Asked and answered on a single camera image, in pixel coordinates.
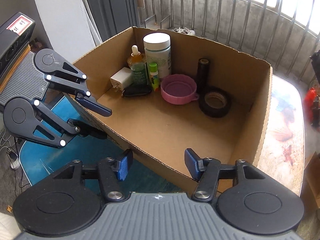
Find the black key fob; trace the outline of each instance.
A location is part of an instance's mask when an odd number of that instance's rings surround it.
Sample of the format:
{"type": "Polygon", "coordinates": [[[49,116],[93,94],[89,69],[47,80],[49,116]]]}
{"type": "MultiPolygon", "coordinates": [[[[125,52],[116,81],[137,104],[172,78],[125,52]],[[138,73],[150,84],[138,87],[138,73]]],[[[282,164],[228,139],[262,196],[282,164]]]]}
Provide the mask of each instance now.
{"type": "Polygon", "coordinates": [[[152,92],[149,85],[130,85],[122,91],[123,97],[138,97],[148,95],[152,92]]]}

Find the cardboard box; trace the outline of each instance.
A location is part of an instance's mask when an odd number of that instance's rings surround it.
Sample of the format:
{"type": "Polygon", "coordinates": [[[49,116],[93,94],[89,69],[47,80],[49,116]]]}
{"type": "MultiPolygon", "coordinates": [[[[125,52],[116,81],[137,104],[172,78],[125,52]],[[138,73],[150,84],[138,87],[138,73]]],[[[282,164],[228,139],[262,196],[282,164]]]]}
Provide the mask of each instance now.
{"type": "Polygon", "coordinates": [[[315,152],[312,156],[311,160],[309,161],[307,167],[304,171],[306,182],[303,182],[306,185],[306,191],[312,194],[309,196],[313,196],[313,201],[310,203],[307,202],[306,206],[313,205],[316,202],[317,208],[320,208],[320,158],[318,154],[315,152]]]}
{"type": "MultiPolygon", "coordinates": [[[[189,193],[196,182],[184,163],[186,148],[222,163],[245,159],[257,165],[269,115],[271,65],[214,41],[169,30],[158,31],[171,37],[173,73],[194,78],[198,59],[210,59],[208,85],[232,96],[232,107],[225,117],[206,116],[196,101],[171,105],[162,99],[160,92],[122,98],[121,93],[112,89],[110,77],[126,66],[132,45],[143,52],[143,37],[156,32],[136,27],[105,41],[74,63],[87,75],[91,94],[112,109],[112,116],[89,112],[69,98],[73,106],[121,148],[131,148],[138,161],[189,193]]],[[[222,188],[229,187],[227,182],[220,183],[222,188]]]]}

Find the white wall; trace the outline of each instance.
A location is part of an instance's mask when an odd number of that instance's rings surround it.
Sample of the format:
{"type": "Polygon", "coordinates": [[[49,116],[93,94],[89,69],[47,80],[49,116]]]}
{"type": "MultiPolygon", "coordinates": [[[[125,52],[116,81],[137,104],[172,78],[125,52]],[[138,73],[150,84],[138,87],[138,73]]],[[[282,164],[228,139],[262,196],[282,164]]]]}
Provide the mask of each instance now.
{"type": "Polygon", "coordinates": [[[0,5],[0,25],[20,11],[36,21],[32,39],[38,37],[41,42],[45,43],[49,48],[51,47],[48,36],[42,25],[35,0],[0,0],[0,5]]]}
{"type": "Polygon", "coordinates": [[[82,0],[35,0],[53,49],[74,62],[95,47],[82,0]]]}

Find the rubber dropper bulb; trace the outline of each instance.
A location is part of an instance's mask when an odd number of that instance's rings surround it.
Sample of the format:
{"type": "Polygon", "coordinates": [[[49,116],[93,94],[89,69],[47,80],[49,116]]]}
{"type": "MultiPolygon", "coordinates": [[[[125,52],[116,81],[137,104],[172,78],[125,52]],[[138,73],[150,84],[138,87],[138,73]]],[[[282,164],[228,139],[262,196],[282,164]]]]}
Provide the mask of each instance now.
{"type": "Polygon", "coordinates": [[[131,56],[138,56],[138,55],[140,55],[140,52],[138,51],[138,47],[137,47],[137,45],[133,45],[131,56]]]}

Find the concrete floor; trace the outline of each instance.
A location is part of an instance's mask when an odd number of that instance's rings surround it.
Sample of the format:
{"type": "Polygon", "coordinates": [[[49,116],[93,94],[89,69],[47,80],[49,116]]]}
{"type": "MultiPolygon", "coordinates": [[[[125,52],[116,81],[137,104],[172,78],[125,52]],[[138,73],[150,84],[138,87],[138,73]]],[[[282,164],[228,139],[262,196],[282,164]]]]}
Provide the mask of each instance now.
{"type": "Polygon", "coordinates": [[[317,217],[316,211],[305,215],[298,227],[297,233],[304,240],[320,239],[320,220],[317,217]]]}
{"type": "MultiPolygon", "coordinates": [[[[4,138],[7,139],[9,137],[9,134],[6,133],[4,135],[4,138]]],[[[13,137],[10,137],[10,144],[14,147],[14,139],[13,137]]],[[[4,146],[10,146],[9,142],[6,142],[4,144],[4,146]]],[[[26,190],[28,187],[30,187],[30,185],[27,185],[25,187],[23,187],[23,189],[19,188],[19,182],[21,179],[21,167],[18,168],[15,171],[11,169],[10,167],[10,160],[6,154],[7,149],[4,147],[0,150],[0,212],[4,213],[4,214],[8,214],[10,215],[11,213],[9,213],[7,211],[8,206],[13,205],[13,202],[16,198],[15,196],[15,187],[16,187],[16,194],[19,195],[21,194],[22,191],[26,190]]],[[[26,185],[28,183],[28,180],[25,176],[25,174],[23,174],[23,179],[22,179],[22,185],[26,185]]]]}

